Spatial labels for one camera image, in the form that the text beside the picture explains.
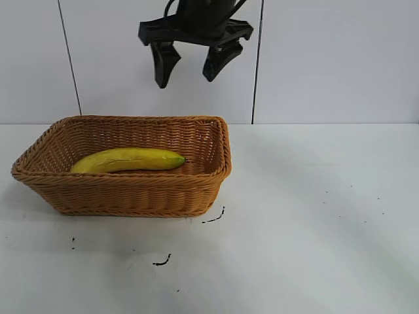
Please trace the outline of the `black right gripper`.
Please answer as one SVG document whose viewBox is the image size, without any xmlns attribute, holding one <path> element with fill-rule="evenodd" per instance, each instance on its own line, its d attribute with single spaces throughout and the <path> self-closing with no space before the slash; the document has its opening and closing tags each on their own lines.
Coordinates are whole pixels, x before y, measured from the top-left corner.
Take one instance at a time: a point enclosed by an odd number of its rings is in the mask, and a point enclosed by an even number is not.
<svg viewBox="0 0 419 314">
<path fill-rule="evenodd" d="M 151 45 L 157 85 L 161 89 L 167 87 L 181 59 L 173 46 L 175 41 L 212 46 L 202 74 L 208 82 L 213 82 L 223 68 L 242 53 L 242 45 L 235 40 L 249 40 L 253 33 L 247 21 L 232 18 L 244 2 L 183 0 L 177 2 L 175 13 L 169 14 L 172 4 L 173 1 L 168 1 L 163 17 L 141 22 L 138 30 L 140 41 L 145 46 Z"/>
</svg>

